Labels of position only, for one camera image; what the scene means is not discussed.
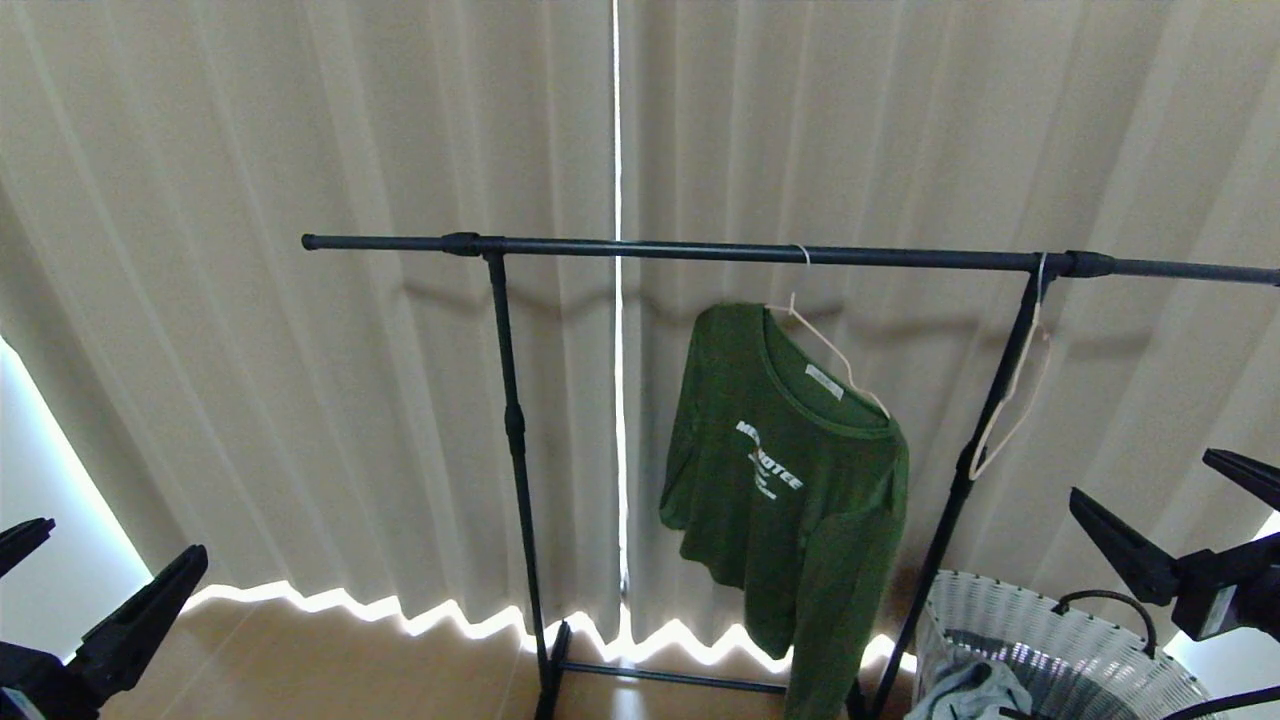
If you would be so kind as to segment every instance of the black metal clothes rack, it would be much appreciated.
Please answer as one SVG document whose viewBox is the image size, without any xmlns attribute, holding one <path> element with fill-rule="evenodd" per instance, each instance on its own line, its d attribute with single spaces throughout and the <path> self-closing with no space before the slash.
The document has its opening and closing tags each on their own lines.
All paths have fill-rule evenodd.
<svg viewBox="0 0 1280 720">
<path fill-rule="evenodd" d="M 850 717 L 878 719 L 888 701 L 890 689 L 897 676 L 902 653 L 910 642 L 920 614 L 928 600 L 933 577 L 942 564 L 951 537 L 955 533 L 960 511 L 973 489 L 969 468 L 974 454 L 986 454 L 986 447 L 978 447 L 982 433 L 991 421 L 996 405 L 1005 397 L 1018 364 L 1021 347 L 1032 332 L 1036 304 L 1043 300 L 1050 284 L 1057 278 L 1097 278 L 1105 275 L 1133 275 L 1158 278 L 1190 278 L 1230 283 L 1253 283 L 1280 287 L 1280 269 L 1245 268 L 1235 265 L 1206 265 L 1198 263 L 1170 263 L 1161 260 L 1129 260 L 1112 258 L 1098 252 L 984 252 L 963 250 L 899 250 L 868 247 L 820 247 L 796 245 L 735 245 L 699 242 L 609 242 L 600 240 L 552 240 L 480 236 L 476 233 L 453 233 L 443 237 L 357 237 L 357 236 L 302 236 L 302 246 L 307 250 L 401 250 L 401 251 L 439 251 L 467 258 L 484 258 L 489 265 L 489 281 L 493 286 L 494 315 L 498 325 L 498 346 L 502 355 L 502 378 L 506 391 L 504 425 L 515 470 L 516 498 L 520 511 L 520 530 L 524 539 L 525 566 L 529 577 L 529 601 L 535 628 L 538 653 L 538 675 L 541 693 L 538 698 L 536 720 L 550 720 L 556 711 L 556 700 L 566 670 L 577 673 L 598 673 L 648 680 L 664 680 L 709 685 L 728 689 L 753 691 L 782 694 L 783 685 L 726 680 L 678 673 L 658 673 L 652 670 L 612 667 L 567 660 L 572 632 L 567 623 L 561 623 L 550 652 L 544 638 L 544 618 L 541 594 L 538 584 L 538 555 L 535 550 L 532 505 L 529 493 L 529 469 L 525 462 L 525 415 L 520 407 L 516 388 L 516 363 L 511 340 L 511 311 L 507 300 L 507 255 L 566 255 L 593 258 L 662 258 L 684 260 L 724 260 L 737 263 L 813 263 L 819 265 L 864 265 L 899 268 L 950 268 L 965 270 L 1002 270 L 1028 274 L 1018 316 L 1005 342 L 1000 365 L 987 392 L 987 400 L 978 414 L 974 434 L 960 451 L 956 460 L 955 477 L 950 496 L 938 519 L 938 524 L 924 557 L 919 580 L 911 601 L 910 611 L 899 632 L 888 665 L 881 676 L 870 708 L 865 702 L 858 683 L 850 689 L 846 707 Z"/>
</svg>

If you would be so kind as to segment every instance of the wooden floor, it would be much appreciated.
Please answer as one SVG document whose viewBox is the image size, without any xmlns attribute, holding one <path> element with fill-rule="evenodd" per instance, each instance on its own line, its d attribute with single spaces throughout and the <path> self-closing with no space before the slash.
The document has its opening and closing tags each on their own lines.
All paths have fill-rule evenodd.
<svg viewBox="0 0 1280 720">
<path fill-rule="evenodd" d="M 598 661 L 586 639 L 575 660 Z M 741 651 L 705 667 L 669 647 L 645 667 L 785 683 Z M 892 714 L 902 714 L 905 683 Z M 288 601 L 211 601 L 178 619 L 138 687 L 104 707 L 106 720 L 524 719 L 538 701 L 538 665 L 516 630 L 466 638 L 452 621 L 406 634 L 397 620 L 365 623 L 344 609 L 303 612 Z M 571 673 L 556 717 L 781 717 L 782 698 Z"/>
</svg>

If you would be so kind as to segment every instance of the beige curtain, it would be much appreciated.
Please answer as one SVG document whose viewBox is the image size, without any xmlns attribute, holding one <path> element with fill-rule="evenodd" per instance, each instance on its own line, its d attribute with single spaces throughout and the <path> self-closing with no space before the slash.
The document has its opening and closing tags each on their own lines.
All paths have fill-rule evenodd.
<svg viewBox="0 0 1280 720">
<path fill-rule="evenodd" d="M 1268 4 L 623 4 L 623 236 L 1280 265 L 1280 8 Z M 694 316 L 799 306 L 911 447 L 892 632 L 995 372 L 1024 275 L 625 261 L 637 637 L 712 642 L 735 592 L 657 518 Z M 1266 509 L 1199 464 L 1276 462 L 1275 291 L 1056 283 L 1053 354 L 946 566 L 1060 594 L 1115 574 L 1066 511 L 1079 486 L 1171 552 L 1249 538 Z M 833 360 L 801 332 L 817 357 Z M 1039 372 L 1033 350 L 1027 386 Z M 997 428 L 1019 414 L 1015 401 Z"/>
<path fill-rule="evenodd" d="M 525 607 L 484 264 L 298 238 L 608 237 L 611 58 L 600 4 L 0 6 L 6 332 L 154 569 Z M 613 264 L 508 273 L 547 614 L 612 637 Z"/>
</svg>

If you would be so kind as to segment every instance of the laundry basket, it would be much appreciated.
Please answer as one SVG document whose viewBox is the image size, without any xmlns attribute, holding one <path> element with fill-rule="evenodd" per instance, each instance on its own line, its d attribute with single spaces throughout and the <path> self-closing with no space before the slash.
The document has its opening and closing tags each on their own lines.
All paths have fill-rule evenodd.
<svg viewBox="0 0 1280 720">
<path fill-rule="evenodd" d="M 1066 606 L 1110 597 L 1135 607 L 1147 639 Z M 1176 660 L 1156 647 L 1155 625 L 1137 601 L 1105 591 L 1059 601 L 970 573 L 942 570 L 916 630 L 915 700 L 938 671 L 968 657 L 998 660 L 1032 694 L 1036 716 L 1057 720 L 1160 720 L 1210 700 Z M 1226 720 L 1221 714 L 1206 715 Z"/>
</svg>

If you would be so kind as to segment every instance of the basket handle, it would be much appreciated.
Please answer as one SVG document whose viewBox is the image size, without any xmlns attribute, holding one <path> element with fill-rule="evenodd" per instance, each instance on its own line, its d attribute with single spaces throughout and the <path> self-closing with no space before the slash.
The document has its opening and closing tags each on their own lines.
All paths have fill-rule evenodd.
<svg viewBox="0 0 1280 720">
<path fill-rule="evenodd" d="M 1085 597 L 1105 597 L 1107 600 L 1119 600 L 1120 602 L 1137 610 L 1138 615 L 1142 616 L 1142 624 L 1147 626 L 1147 643 L 1143 646 L 1142 652 L 1143 655 L 1146 655 L 1152 660 L 1156 659 L 1156 621 L 1151 619 L 1151 612 L 1147 612 L 1147 609 L 1143 607 L 1140 602 L 1126 594 L 1111 591 L 1080 591 L 1080 592 L 1066 593 L 1062 596 L 1061 600 L 1057 601 L 1057 605 L 1053 606 L 1053 612 L 1059 615 L 1066 615 L 1066 611 L 1071 607 L 1070 605 L 1071 602 Z"/>
</svg>

